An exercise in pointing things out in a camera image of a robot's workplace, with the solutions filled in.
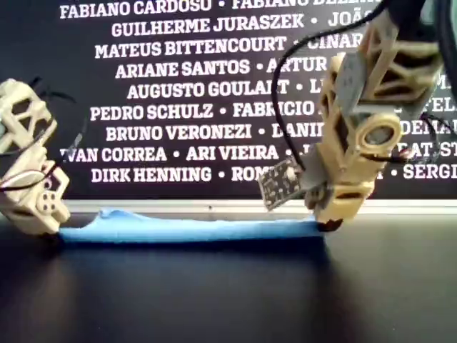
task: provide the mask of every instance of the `blue towel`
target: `blue towel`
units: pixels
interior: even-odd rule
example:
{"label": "blue towel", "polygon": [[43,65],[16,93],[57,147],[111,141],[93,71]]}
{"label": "blue towel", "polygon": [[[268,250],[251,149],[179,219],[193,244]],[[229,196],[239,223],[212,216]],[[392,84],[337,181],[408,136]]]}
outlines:
{"label": "blue towel", "polygon": [[187,243],[241,239],[321,237],[316,222],[304,220],[214,221],[157,219],[118,209],[99,212],[81,228],[63,228],[65,242],[91,243]]}

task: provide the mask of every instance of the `reflective table surface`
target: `reflective table surface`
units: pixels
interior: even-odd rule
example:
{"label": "reflective table surface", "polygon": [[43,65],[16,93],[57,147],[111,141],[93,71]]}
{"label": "reflective table surface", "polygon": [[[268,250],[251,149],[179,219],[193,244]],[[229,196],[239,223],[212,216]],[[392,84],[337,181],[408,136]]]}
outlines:
{"label": "reflective table surface", "polygon": [[456,223],[360,216],[325,241],[52,252],[3,222],[0,342],[454,343]]}

